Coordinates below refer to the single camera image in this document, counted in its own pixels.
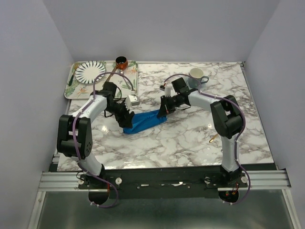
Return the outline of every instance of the black and white striped plate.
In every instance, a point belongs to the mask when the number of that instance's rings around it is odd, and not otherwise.
[[[106,67],[99,61],[88,61],[82,63],[74,72],[75,79],[83,84],[92,84],[94,79],[101,73],[106,72]],[[97,80],[100,81],[104,75],[100,76]]]

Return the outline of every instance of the gray wall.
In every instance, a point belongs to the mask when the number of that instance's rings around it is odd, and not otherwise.
[[[281,0],[246,62],[274,160],[305,227],[305,1]]]
[[[245,61],[279,0],[44,0],[76,61]]]
[[[0,7],[0,228],[27,227],[72,57],[41,0]]]

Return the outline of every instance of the marble table top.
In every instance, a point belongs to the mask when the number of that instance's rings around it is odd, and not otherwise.
[[[203,69],[210,77],[205,92],[217,96],[232,94],[246,117],[246,129],[240,138],[240,161],[272,163],[272,155],[250,96],[241,67],[236,62],[215,63],[144,63],[139,64],[139,106],[135,113],[157,110],[164,92],[159,86],[175,73]],[[78,110],[86,100],[72,100],[69,113]],[[100,114],[92,123],[93,149],[106,169],[152,168],[218,165],[222,160],[220,137],[216,134],[212,115],[198,107],[176,111],[161,125],[134,135],[126,135],[114,117]],[[70,158],[60,155],[58,171],[79,170]]]

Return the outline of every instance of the gray floor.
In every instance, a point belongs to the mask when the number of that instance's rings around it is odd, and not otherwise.
[[[40,229],[291,229],[282,191],[251,191],[241,204],[220,199],[121,200],[90,206],[85,192],[47,193]]]

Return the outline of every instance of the folded cloth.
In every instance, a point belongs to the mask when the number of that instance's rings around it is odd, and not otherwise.
[[[132,118],[132,128],[123,128],[128,135],[136,134],[166,121],[166,116],[158,118],[159,110],[135,114]]]

